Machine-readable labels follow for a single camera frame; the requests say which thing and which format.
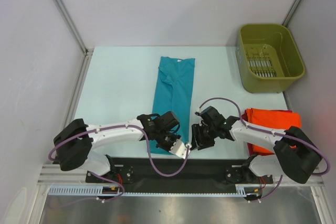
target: wall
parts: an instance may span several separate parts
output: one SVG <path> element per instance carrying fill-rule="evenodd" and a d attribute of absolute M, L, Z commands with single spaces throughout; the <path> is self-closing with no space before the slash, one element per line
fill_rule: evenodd
<path fill-rule="evenodd" d="M 288 91 L 302 126 L 333 166 L 323 177 L 336 207 L 336 0 L 303 0 L 290 30 L 306 64 L 306 75 Z"/>
<path fill-rule="evenodd" d="M 245 23 L 282 23 L 294 0 L 63 0 L 88 47 L 234 46 Z"/>
<path fill-rule="evenodd" d="M 0 0 L 0 6 L 0 222 L 25 187 L 22 222 L 83 56 L 53 0 Z"/>

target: gray floor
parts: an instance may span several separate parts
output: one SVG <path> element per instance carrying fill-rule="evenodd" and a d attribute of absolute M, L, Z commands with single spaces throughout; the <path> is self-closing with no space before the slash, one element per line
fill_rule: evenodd
<path fill-rule="evenodd" d="M 40 224 L 195 224 L 195 223 L 321 223 L 309 187 L 282 187 L 259 203 L 242 198 L 122 197 L 102 204 L 76 196 L 48 196 Z"/>

